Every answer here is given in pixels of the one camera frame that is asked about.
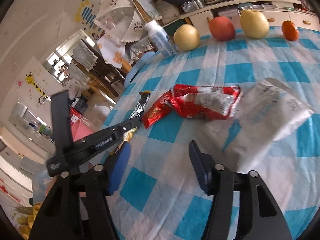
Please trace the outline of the white mesh food cover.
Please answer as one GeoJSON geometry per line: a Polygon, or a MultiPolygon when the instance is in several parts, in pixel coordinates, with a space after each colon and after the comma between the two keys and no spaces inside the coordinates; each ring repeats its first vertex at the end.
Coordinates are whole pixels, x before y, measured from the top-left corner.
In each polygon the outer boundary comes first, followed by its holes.
{"type": "Polygon", "coordinates": [[[94,23],[120,42],[136,42],[146,37],[145,23],[128,0],[102,0],[94,23]]]}

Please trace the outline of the white tv cabinet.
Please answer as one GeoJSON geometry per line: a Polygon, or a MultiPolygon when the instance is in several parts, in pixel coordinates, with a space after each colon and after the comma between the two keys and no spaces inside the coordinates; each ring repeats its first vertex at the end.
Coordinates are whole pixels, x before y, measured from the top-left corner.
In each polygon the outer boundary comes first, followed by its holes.
{"type": "Polygon", "coordinates": [[[201,36],[209,35],[208,22],[216,16],[228,18],[235,29],[241,28],[241,22],[246,17],[257,18],[263,14],[269,26],[280,27],[284,21],[291,21],[297,28],[319,31],[319,18],[316,14],[300,9],[299,0],[231,0],[205,5],[192,12],[181,14],[180,20],[192,24],[201,36]]]}

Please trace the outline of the red apple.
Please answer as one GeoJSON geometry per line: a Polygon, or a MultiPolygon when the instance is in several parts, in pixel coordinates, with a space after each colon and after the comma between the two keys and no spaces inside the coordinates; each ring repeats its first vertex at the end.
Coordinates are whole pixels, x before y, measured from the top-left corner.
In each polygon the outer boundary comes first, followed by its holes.
{"type": "Polygon", "coordinates": [[[218,41],[230,41],[235,38],[235,28],[225,16],[217,16],[209,21],[209,30],[218,41]]]}

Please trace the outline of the dark wooden chair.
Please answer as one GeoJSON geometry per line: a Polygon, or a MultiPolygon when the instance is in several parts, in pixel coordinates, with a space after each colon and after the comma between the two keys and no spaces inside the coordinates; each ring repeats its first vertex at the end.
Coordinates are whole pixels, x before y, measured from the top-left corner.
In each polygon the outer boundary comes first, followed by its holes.
{"type": "Polygon", "coordinates": [[[85,75],[87,75],[90,80],[93,80],[93,83],[98,82],[98,84],[102,85],[107,90],[107,95],[114,98],[120,96],[121,91],[117,90],[116,84],[119,83],[122,86],[124,85],[124,77],[122,76],[121,72],[111,64],[106,64],[103,62],[102,55],[87,41],[81,39],[79,45],[81,44],[84,44],[84,47],[89,51],[90,54],[93,54],[97,57],[96,63],[91,69],[87,69],[74,57],[72,57],[72,62],[85,75]]]}

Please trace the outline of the wooden dining table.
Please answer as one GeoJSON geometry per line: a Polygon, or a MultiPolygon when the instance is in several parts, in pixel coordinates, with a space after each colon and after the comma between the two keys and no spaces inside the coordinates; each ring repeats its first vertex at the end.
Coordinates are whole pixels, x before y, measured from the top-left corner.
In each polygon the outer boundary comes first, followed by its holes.
{"type": "Polygon", "coordinates": [[[127,74],[148,51],[154,51],[147,37],[136,42],[120,42],[110,35],[104,35],[97,41],[98,48],[106,64],[111,64],[127,74]]]}

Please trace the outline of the yellow pear left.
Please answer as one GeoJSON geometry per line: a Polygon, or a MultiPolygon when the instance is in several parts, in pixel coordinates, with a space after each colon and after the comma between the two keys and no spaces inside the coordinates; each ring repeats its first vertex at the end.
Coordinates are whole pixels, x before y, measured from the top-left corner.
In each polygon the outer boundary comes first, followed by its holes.
{"type": "Polygon", "coordinates": [[[197,29],[190,24],[181,25],[173,35],[179,50],[191,51],[200,45],[201,38],[197,29]]]}

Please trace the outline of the yellow pear right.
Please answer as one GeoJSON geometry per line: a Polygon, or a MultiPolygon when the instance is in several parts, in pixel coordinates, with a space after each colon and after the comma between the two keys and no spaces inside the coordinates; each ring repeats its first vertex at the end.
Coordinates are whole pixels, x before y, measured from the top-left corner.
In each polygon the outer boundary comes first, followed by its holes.
{"type": "Polygon", "coordinates": [[[243,10],[240,14],[243,32],[249,38],[262,39],[269,32],[269,23],[265,15],[257,10],[243,10]]]}

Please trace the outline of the pink plastic bucket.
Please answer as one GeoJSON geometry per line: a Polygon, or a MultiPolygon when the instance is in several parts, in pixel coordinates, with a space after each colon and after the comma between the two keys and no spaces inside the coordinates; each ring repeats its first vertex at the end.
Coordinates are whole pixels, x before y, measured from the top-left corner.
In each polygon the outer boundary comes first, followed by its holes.
{"type": "Polygon", "coordinates": [[[94,133],[81,119],[71,126],[73,141],[80,140],[94,133]]]}

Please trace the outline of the red snack wrapper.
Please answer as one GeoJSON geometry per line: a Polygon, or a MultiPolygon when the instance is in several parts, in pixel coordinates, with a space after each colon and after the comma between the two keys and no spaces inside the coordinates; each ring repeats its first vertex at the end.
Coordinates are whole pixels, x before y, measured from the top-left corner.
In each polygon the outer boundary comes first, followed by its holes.
{"type": "Polygon", "coordinates": [[[236,107],[243,95],[240,86],[190,86],[176,84],[161,95],[144,113],[145,128],[175,111],[189,119],[226,120],[235,115],[236,107]]]}

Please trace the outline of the blue white checkered tablecloth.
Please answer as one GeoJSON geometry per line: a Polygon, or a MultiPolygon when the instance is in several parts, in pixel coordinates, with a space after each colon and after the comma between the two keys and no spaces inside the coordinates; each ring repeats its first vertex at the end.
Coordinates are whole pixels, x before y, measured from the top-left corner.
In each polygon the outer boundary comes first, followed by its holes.
{"type": "MultiPolygon", "coordinates": [[[[315,111],[252,164],[297,239],[319,208],[319,32],[300,29],[299,39],[290,42],[279,27],[260,40],[238,31],[228,42],[208,35],[190,52],[169,58],[158,53],[125,89],[104,126],[127,119],[141,91],[150,91],[151,105],[176,84],[239,85],[247,92],[268,77],[290,87],[315,111]]],[[[199,187],[189,142],[196,140],[204,152],[220,157],[233,142],[244,143],[241,132],[237,120],[207,122],[175,112],[140,128],[130,142],[131,157],[119,190],[108,198],[119,238],[200,239],[212,198],[199,187]]]]}

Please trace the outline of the white blue drink bottle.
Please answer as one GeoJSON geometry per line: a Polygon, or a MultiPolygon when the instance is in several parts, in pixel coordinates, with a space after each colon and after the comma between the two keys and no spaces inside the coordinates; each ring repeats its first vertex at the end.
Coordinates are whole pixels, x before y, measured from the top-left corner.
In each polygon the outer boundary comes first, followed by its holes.
{"type": "Polygon", "coordinates": [[[148,33],[148,38],[164,58],[174,56],[177,53],[169,35],[155,20],[146,23],[144,25],[144,30],[148,33]]]}

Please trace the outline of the giraffe height chart sticker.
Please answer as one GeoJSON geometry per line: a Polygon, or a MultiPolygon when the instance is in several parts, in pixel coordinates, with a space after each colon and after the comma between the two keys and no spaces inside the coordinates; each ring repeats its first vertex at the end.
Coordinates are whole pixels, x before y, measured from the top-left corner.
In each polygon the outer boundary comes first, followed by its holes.
{"type": "Polygon", "coordinates": [[[46,101],[49,100],[49,96],[47,95],[46,91],[41,87],[41,85],[36,81],[33,72],[25,75],[25,80],[27,84],[31,85],[38,93],[38,103],[39,105],[44,105],[46,101]]]}

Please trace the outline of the small orange tangerine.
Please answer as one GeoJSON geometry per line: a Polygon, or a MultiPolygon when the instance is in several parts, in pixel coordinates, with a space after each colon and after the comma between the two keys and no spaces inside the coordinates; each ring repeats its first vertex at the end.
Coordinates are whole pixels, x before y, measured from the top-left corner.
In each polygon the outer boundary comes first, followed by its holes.
{"type": "Polygon", "coordinates": [[[289,41],[296,41],[299,38],[299,30],[292,21],[282,23],[282,32],[284,37],[289,41]]]}

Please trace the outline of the yellow pear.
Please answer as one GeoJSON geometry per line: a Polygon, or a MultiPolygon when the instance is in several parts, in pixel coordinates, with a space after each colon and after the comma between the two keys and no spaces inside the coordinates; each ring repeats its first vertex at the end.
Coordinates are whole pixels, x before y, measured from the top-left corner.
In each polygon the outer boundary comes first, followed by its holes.
{"type": "Polygon", "coordinates": [[[179,50],[191,51],[200,45],[201,38],[197,29],[190,24],[181,25],[173,35],[179,50]]]}
{"type": "Polygon", "coordinates": [[[240,14],[243,32],[249,38],[262,39],[269,32],[269,23],[265,15],[257,10],[243,10],[240,14]]]}

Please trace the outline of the white grey plastic mailer bag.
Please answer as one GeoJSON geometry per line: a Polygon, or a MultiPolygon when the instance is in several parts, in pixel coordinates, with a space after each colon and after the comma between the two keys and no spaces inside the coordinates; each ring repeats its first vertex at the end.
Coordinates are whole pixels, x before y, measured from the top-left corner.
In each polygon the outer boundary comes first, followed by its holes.
{"type": "Polygon", "coordinates": [[[246,173],[264,159],[273,142],[291,135],[313,113],[295,91],[268,77],[242,96],[233,118],[202,124],[197,142],[218,163],[246,173]]]}

